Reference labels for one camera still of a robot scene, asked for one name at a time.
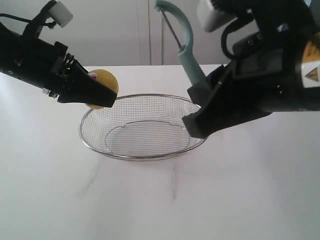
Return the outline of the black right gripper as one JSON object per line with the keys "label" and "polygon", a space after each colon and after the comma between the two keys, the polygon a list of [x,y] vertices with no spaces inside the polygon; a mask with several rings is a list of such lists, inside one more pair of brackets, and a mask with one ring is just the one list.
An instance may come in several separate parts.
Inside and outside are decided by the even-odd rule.
{"label": "black right gripper", "polygon": [[305,4],[233,4],[225,33],[256,21],[200,109],[182,117],[189,135],[211,134],[270,115],[320,109],[320,27]]}

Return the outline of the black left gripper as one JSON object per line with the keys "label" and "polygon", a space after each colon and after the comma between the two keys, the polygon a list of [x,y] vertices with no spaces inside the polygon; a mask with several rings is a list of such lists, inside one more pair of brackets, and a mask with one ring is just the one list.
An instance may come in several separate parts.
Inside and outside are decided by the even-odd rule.
{"label": "black left gripper", "polygon": [[41,25],[27,24],[23,34],[0,25],[0,72],[48,91],[59,103],[81,103],[111,108],[118,96],[118,81],[109,71],[87,71],[68,47],[40,39]]}

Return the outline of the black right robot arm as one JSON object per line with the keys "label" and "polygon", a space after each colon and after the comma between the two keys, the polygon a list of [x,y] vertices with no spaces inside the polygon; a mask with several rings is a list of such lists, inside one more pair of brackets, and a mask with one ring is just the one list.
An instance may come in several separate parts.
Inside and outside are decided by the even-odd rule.
{"label": "black right robot arm", "polygon": [[320,109],[320,16],[311,0],[202,0],[202,27],[223,28],[221,65],[188,89],[188,133],[211,134],[275,112]]}

